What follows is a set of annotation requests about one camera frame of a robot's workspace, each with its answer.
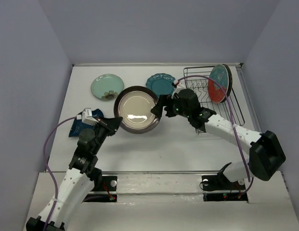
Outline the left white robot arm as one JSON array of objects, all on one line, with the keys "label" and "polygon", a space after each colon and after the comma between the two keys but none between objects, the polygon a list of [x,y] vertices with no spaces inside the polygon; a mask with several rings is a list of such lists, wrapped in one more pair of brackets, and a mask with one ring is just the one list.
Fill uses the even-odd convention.
[{"label": "left white robot arm", "polygon": [[97,153],[109,136],[115,135],[122,117],[99,118],[92,128],[80,132],[77,148],[61,184],[55,184],[55,193],[36,218],[26,223],[28,231],[64,231],[74,210],[81,205],[91,190],[102,184],[102,171],[96,168]]}]

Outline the red and teal floral plate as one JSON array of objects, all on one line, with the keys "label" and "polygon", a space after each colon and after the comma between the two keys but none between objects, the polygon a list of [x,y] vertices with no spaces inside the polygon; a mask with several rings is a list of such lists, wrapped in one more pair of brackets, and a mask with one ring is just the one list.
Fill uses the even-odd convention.
[{"label": "red and teal floral plate", "polygon": [[213,67],[209,74],[208,95],[213,103],[222,103],[228,90],[228,73],[222,64]]}]

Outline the cream plate with metallic rim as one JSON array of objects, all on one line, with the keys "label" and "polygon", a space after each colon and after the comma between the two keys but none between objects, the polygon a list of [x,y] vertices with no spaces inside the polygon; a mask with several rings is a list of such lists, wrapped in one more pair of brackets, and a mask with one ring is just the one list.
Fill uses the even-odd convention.
[{"label": "cream plate with metallic rim", "polygon": [[158,97],[148,88],[131,86],[124,89],[114,103],[114,116],[122,117],[120,127],[132,134],[144,134],[152,131],[160,119],[151,113]]}]

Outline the light green round plate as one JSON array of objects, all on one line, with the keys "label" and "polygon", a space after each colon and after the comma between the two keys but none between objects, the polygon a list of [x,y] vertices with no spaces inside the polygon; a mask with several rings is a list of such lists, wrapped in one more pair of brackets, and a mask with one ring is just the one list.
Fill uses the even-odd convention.
[{"label": "light green round plate", "polygon": [[123,90],[123,80],[114,74],[103,74],[97,77],[91,84],[92,94],[104,101],[116,98]]}]

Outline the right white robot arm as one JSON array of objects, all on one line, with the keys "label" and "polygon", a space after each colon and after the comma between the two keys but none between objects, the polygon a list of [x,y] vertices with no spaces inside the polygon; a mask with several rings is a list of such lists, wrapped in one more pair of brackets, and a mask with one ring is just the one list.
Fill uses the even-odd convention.
[{"label": "right white robot arm", "polygon": [[242,160],[226,164],[217,174],[217,184],[223,189],[251,177],[268,181],[286,161],[275,133],[252,131],[224,119],[215,111],[202,107],[191,89],[183,89],[174,95],[160,95],[151,113],[161,118],[163,111],[167,117],[185,117],[195,129],[238,147]]}]

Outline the dark teal speckled plate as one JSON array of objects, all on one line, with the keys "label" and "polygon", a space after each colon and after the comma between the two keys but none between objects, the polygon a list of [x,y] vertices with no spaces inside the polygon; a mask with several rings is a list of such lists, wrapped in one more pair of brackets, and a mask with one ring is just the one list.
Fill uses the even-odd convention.
[{"label": "dark teal speckled plate", "polygon": [[228,90],[227,90],[226,94],[229,97],[231,94],[232,88],[233,88],[233,76],[232,76],[232,72],[231,72],[229,66],[226,64],[222,64],[222,65],[226,68],[227,73],[228,73],[229,84],[228,84]]}]

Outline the teal scalloped edge plate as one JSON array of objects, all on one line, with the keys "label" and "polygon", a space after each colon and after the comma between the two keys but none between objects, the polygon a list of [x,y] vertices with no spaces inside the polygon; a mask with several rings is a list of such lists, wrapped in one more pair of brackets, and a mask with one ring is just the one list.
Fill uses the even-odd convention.
[{"label": "teal scalloped edge plate", "polygon": [[160,95],[171,95],[174,92],[172,85],[174,81],[175,78],[172,75],[157,73],[149,77],[145,85],[159,97]]}]

